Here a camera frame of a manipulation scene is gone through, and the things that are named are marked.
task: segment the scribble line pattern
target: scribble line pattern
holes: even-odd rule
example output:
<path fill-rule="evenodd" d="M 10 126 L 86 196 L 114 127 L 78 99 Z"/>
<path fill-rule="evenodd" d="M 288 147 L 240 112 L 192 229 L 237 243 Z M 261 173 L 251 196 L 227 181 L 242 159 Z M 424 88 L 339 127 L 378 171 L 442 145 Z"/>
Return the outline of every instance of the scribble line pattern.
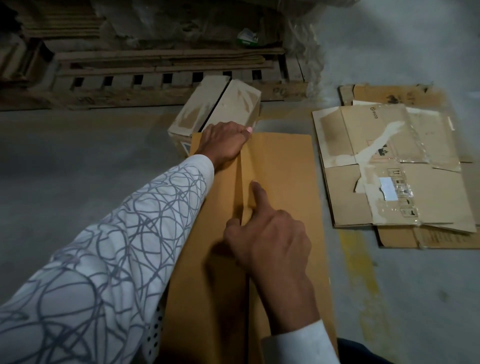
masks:
<path fill-rule="evenodd" d="M 132 360 L 211 187 L 200 157 L 88 226 L 0 307 L 1 363 Z"/>

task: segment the cardboard box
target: cardboard box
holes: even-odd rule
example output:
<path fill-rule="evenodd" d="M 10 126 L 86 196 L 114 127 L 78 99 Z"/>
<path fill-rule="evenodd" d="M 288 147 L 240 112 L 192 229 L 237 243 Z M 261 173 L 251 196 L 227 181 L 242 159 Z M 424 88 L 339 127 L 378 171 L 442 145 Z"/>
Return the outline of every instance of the cardboard box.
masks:
<path fill-rule="evenodd" d="M 200 135 L 194 134 L 192 152 L 199 140 Z M 312 242 L 307 274 L 336 347 L 312 140 L 309 135 L 254 133 L 244 148 L 217 172 L 171 276 L 160 360 L 262 362 L 259 340 L 270 334 L 265 311 L 254 286 L 222 243 L 226 222 L 248 215 L 244 214 L 244 196 L 251 208 L 247 186 L 252 176 L 266 189 L 274 208 L 288 211 L 305 224 Z"/>
<path fill-rule="evenodd" d="M 345 85 L 339 88 L 343 105 L 352 105 L 353 100 L 378 103 L 404 103 L 405 105 L 439 110 L 452 121 L 456 149 L 461 163 L 465 188 L 477 226 L 480 224 L 480 165 L 471 163 L 468 145 L 458 133 L 455 112 L 446 93 L 431 85 Z M 377 227 L 379 243 L 388 248 L 442 248 L 442 249 L 479 249 L 480 232 L 465 234 L 436 227 Z"/>
<path fill-rule="evenodd" d="M 219 122 L 253 125 L 261 92 L 229 76 L 205 76 L 168 129 L 178 151 L 188 157 L 192 134 Z"/>
<path fill-rule="evenodd" d="M 319 110 L 313 118 L 335 226 L 476 231 L 440 113 L 375 104 Z"/>

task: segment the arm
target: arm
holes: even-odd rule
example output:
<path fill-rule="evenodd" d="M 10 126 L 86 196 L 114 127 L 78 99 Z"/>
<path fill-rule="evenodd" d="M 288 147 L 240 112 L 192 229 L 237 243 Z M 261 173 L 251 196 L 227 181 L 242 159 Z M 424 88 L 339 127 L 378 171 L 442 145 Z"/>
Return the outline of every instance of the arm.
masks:
<path fill-rule="evenodd" d="M 250 130 L 221 123 L 198 155 L 127 197 L 0 307 L 2 362 L 129 363 L 210 189 Z"/>
<path fill-rule="evenodd" d="M 231 219 L 224 236 L 268 316 L 273 336 L 262 340 L 265 364 L 338 364 L 305 273 L 311 249 L 305 226 L 274 210 L 259 183 L 251 187 L 255 213 L 244 226 Z"/>

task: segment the gray floor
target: gray floor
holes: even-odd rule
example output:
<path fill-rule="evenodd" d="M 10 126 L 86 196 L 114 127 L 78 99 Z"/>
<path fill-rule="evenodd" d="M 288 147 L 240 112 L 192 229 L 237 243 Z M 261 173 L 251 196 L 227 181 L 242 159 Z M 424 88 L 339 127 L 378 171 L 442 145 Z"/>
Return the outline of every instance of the gray floor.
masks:
<path fill-rule="evenodd" d="M 480 158 L 480 2 L 362 0 L 328 8 L 313 27 L 325 62 L 319 105 L 339 104 L 341 84 L 435 83 Z M 178 110 L 91 111 L 87 124 L 63 111 L 0 114 L 0 302 L 83 227 L 179 162 L 162 118 Z M 258 127 L 312 132 L 297 119 Z M 397 363 L 477 363 L 480 252 L 379 249 L 365 229 L 354 253 L 373 273 L 355 276 L 321 178 L 319 186 L 339 336 Z"/>

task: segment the white sleeve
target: white sleeve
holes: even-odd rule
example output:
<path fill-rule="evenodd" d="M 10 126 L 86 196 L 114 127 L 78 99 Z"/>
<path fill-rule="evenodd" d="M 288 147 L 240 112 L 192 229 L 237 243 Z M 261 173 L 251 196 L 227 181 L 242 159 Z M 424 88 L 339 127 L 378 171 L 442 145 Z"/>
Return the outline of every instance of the white sleeve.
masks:
<path fill-rule="evenodd" d="M 3 363 L 130 363 L 213 184 L 203 155 L 86 227 L 0 307 Z"/>
<path fill-rule="evenodd" d="M 265 364 L 338 364 L 322 320 L 262 340 Z"/>

